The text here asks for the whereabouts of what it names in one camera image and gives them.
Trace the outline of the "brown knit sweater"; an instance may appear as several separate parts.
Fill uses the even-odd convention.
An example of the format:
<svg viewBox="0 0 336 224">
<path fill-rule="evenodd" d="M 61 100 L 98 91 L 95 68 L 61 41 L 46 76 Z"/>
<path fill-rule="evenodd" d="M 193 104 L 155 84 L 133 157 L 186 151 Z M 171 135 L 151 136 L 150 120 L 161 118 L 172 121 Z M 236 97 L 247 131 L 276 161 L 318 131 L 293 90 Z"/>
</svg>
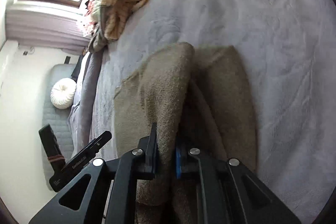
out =
<svg viewBox="0 0 336 224">
<path fill-rule="evenodd" d="M 219 160 L 257 165 L 256 117 L 240 56 L 232 46 L 175 43 L 149 56 L 114 97 L 119 156 L 157 125 L 159 176 L 137 183 L 136 223 L 194 223 L 195 193 L 175 178 L 173 151 L 181 141 Z"/>
</svg>

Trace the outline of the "grey quilted headboard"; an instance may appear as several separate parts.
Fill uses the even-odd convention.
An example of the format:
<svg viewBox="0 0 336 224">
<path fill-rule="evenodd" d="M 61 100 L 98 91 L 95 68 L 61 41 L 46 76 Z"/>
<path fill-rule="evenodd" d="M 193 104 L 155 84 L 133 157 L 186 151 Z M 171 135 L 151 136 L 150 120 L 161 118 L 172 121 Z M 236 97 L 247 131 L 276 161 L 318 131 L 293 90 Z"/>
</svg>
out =
<svg viewBox="0 0 336 224">
<path fill-rule="evenodd" d="M 74 64 L 58 64 L 52 67 L 46 80 L 46 95 L 43 105 L 42 126 L 49 124 L 56 136 L 59 148 L 66 161 L 72 157 L 74 145 L 67 120 L 71 108 L 57 109 L 50 99 L 51 89 L 56 82 L 63 78 L 70 78 L 75 68 Z"/>
</svg>

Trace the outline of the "folded lavender fleece blanket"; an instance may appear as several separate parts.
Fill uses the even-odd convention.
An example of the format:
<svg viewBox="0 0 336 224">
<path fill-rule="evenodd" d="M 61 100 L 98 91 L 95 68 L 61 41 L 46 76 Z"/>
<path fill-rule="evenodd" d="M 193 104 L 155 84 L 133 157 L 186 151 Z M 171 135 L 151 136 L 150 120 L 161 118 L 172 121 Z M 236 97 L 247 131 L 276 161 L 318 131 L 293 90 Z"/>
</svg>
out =
<svg viewBox="0 0 336 224">
<path fill-rule="evenodd" d="M 76 155 L 91 140 L 93 105 L 101 63 L 101 52 L 88 52 L 81 60 L 73 105 L 67 121 L 72 135 L 72 155 Z"/>
</svg>

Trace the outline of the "round white pleated cushion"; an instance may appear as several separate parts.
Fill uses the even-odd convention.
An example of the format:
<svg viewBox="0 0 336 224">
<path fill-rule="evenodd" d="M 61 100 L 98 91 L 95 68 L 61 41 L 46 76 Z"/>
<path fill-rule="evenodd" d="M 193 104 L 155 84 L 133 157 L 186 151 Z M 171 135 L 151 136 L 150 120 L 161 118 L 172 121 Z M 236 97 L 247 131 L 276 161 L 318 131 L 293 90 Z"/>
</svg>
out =
<svg viewBox="0 0 336 224">
<path fill-rule="evenodd" d="M 60 110 L 72 106 L 76 91 L 76 82 L 70 78 L 63 78 L 56 82 L 51 89 L 51 103 Z"/>
</svg>

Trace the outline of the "lavender pleated curtain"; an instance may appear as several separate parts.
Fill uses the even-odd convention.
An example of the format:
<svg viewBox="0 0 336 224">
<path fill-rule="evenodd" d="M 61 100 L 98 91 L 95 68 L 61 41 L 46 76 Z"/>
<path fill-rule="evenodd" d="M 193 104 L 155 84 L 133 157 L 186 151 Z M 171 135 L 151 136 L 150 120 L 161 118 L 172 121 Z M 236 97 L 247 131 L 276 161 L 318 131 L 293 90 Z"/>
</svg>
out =
<svg viewBox="0 0 336 224">
<path fill-rule="evenodd" d="M 11 6 L 5 13 L 6 37 L 23 46 L 58 48 L 79 55 L 89 39 L 78 27 L 77 17 L 52 8 Z"/>
</svg>

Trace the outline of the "pink patterned cloth pile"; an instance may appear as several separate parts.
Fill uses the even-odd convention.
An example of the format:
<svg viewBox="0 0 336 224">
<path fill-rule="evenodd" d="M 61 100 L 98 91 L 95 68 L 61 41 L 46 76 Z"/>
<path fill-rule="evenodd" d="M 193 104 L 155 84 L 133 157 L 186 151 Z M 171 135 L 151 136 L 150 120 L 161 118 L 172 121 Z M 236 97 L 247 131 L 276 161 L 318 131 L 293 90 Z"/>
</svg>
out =
<svg viewBox="0 0 336 224">
<path fill-rule="evenodd" d="M 83 36 L 87 37 L 93 33 L 93 30 L 98 23 L 99 0 L 87 0 L 85 2 L 86 12 L 83 17 Z"/>
</svg>

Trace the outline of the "lavender embossed fleece bedspread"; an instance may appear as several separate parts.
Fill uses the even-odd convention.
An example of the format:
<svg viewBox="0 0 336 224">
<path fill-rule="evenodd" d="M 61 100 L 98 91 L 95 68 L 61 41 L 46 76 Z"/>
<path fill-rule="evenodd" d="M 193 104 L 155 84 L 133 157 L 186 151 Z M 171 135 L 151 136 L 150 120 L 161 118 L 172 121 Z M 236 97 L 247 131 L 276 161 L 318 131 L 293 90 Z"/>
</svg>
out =
<svg viewBox="0 0 336 224">
<path fill-rule="evenodd" d="M 114 91 L 166 44 L 233 45 L 258 123 L 260 179 L 302 223 L 335 188 L 333 0 L 149 0 L 104 50 L 92 135 L 114 129 Z"/>
</svg>

